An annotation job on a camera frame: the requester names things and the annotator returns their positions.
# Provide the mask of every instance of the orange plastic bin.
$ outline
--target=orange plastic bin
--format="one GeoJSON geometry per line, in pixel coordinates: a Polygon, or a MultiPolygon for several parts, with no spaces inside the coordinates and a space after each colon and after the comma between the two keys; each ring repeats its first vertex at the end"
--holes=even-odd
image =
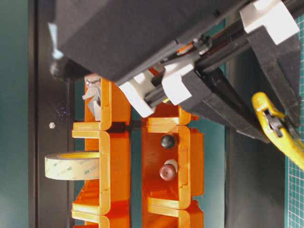
{"type": "Polygon", "coordinates": [[[161,103],[155,112],[142,119],[146,125],[187,125],[191,120],[198,120],[196,115],[184,111],[178,105],[161,103]]]}
{"type": "Polygon", "coordinates": [[[197,129],[182,125],[143,125],[142,162],[142,190],[147,194],[149,206],[186,209],[193,196],[203,194],[203,134],[197,129]],[[174,134],[178,141],[171,149],[161,145],[166,133],[174,134]],[[170,159],[177,161],[178,172],[173,180],[164,181],[159,174],[160,167],[170,159]]]}
{"type": "Polygon", "coordinates": [[[130,198],[129,134],[100,131],[94,123],[74,123],[72,137],[97,139],[90,147],[100,152],[99,180],[87,181],[72,206],[72,217],[96,222],[96,216],[108,214],[114,204],[130,198]],[[81,218],[81,213],[95,219],[81,218]]]}
{"type": "MultiPolygon", "coordinates": [[[[129,125],[131,119],[131,105],[124,93],[112,82],[103,78],[100,81],[101,88],[101,121],[100,130],[108,130],[112,123],[125,123],[129,125]]],[[[96,122],[87,104],[90,99],[85,101],[85,122],[96,122]]]]}
{"type": "Polygon", "coordinates": [[[143,206],[143,228],[203,228],[204,215],[197,201],[186,210],[143,206]]]}
{"type": "MultiPolygon", "coordinates": [[[[90,214],[79,213],[78,217],[87,217],[90,214]]],[[[84,226],[74,226],[74,228],[129,228],[130,213],[128,204],[116,204],[107,215],[94,215],[86,219],[93,222],[85,222],[84,226]]]]}

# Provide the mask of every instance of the white plastic bracket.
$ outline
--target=white plastic bracket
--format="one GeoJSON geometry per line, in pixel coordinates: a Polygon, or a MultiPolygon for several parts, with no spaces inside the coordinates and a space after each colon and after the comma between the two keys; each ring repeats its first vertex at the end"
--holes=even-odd
{"type": "Polygon", "coordinates": [[[155,89],[151,82],[152,78],[153,74],[146,70],[119,86],[130,104],[144,118],[155,112],[155,108],[151,108],[144,100],[144,96],[155,89]]]}
{"type": "Polygon", "coordinates": [[[178,105],[192,97],[181,79],[194,69],[194,61],[192,59],[187,59],[167,65],[165,68],[166,72],[162,78],[161,84],[170,101],[174,105],[178,105]]]}
{"type": "Polygon", "coordinates": [[[299,32],[294,18],[281,0],[256,0],[240,11],[246,33],[264,26],[276,45],[299,32]]]}

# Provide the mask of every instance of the round knob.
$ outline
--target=round knob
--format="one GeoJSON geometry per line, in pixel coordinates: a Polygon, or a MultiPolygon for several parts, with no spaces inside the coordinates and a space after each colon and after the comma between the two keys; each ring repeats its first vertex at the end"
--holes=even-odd
{"type": "Polygon", "coordinates": [[[160,169],[160,176],[164,181],[171,181],[176,176],[176,169],[172,164],[165,164],[160,169]]]}
{"type": "Polygon", "coordinates": [[[171,149],[174,145],[175,145],[175,137],[173,134],[165,134],[162,138],[161,138],[161,145],[165,148],[165,149],[171,149]]]}

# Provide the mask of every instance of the black knob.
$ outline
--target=black knob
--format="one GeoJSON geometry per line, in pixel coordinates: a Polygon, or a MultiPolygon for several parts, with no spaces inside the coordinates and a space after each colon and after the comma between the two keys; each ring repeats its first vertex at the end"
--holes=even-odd
{"type": "Polygon", "coordinates": [[[161,145],[166,149],[171,149],[175,145],[175,137],[173,134],[165,134],[161,138],[161,145]]]}

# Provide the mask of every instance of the tape roll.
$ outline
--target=tape roll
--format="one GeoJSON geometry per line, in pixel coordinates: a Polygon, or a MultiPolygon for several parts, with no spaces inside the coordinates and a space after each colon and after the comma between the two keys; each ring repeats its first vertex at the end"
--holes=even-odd
{"type": "Polygon", "coordinates": [[[45,175],[51,179],[66,181],[99,179],[99,152],[47,155],[45,175]]]}

